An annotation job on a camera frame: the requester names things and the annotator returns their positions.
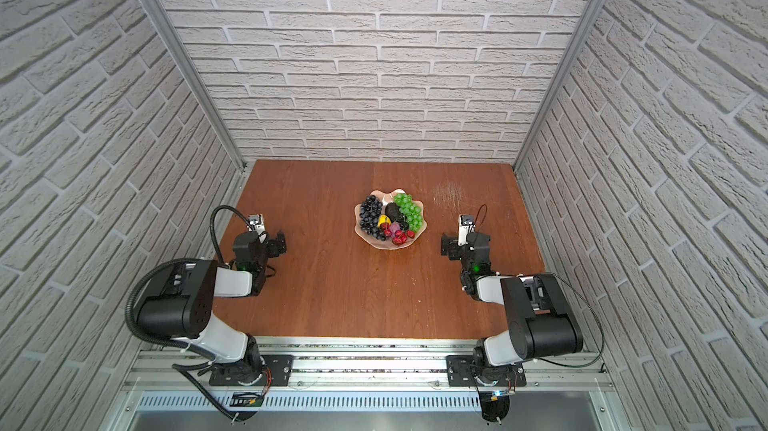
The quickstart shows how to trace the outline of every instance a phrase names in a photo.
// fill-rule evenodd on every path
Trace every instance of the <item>floor panel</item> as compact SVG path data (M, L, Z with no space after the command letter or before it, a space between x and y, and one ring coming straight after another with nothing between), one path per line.
M402 188L424 202L426 231L407 248L379 251L353 231L355 205L370 191ZM288 252L258 297L216 299L214 311L237 330L266 336L473 339L506 328L503 307L461 289L461 265L440 255L443 232L460 213L488 216L493 269L544 270L512 167L442 163L258 161L237 206L264 215L286 235ZM245 231L230 221L224 257Z

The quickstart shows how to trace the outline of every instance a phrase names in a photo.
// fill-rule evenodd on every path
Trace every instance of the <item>avocado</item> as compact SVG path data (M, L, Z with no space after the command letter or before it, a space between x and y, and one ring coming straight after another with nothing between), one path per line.
M389 205L384 208L384 214L394 223L400 219L400 207L395 203L389 203Z

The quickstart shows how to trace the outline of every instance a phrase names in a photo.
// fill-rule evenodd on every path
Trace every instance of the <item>metal base plate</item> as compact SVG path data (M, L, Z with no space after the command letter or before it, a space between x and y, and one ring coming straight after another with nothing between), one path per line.
M521 364L510 364L508 366L475 368L472 357L458 355L446 356L446 366L448 369L448 385L451 387L475 386L475 374L481 374L486 380L501 381L499 384L506 385L507 376L515 387L524 387L528 381L525 379L525 372Z
M270 369L272 373L272 386L284 387L288 386L288 379L290 378L291 368L293 367L293 356L289 354L262 354L261 357L266 363L266 367ZM217 372L216 368L213 368L210 373L210 379L208 384L210 386L237 386L237 383L233 383L232 379L221 372ZM262 374L256 382L250 386L259 387L266 384L266 375Z
M330 337L256 337L261 353L292 356L291 374L285 389L312 391L434 391L448 389L447 356L472 359L477 340L414 340ZM558 361L579 365L596 353L559 356ZM128 373L123 391L194 390L171 366L205 363L195 353L177 348L140 351ZM601 391L610 387L610 376L600 373L600 363L569 369L534 359L523 364L525 377L538 386L518 387L521 391ZM480 391L505 388L479 386ZM249 387L259 392L261 386ZM242 391L239 384L229 390Z

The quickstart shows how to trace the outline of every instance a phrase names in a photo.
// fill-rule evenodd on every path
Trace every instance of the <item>brick wall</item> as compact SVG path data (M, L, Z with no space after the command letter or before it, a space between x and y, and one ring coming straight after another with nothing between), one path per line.
M519 168L632 426L768 428L767 41L768 0L608 0Z
M0 428L96 429L235 170L136 0L0 0Z
M511 162L586 0L162 0L249 162Z

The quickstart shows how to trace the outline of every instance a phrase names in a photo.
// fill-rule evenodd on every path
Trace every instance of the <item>robotic arm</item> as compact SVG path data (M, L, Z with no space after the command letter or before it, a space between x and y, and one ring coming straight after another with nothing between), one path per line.
M482 340L480 368L581 350L581 330L557 279L549 274L503 276L491 270L491 237L475 231L472 215L458 217L458 237L442 235L440 252L460 261L462 290L476 301L504 306L508 330Z
M188 371L210 371L212 386L271 383L272 373L259 352L256 339L234 330L212 311L214 296L257 296L266 281L267 260L286 252L285 235L279 232L270 238L261 215L251 216L247 224L249 231L235 238L237 270L224 267L216 260L168 261L139 280L125 305L128 329L140 340L189 349L208 359L201 365L174 365L174 368L233 421L244 421L253 413L233 415Z

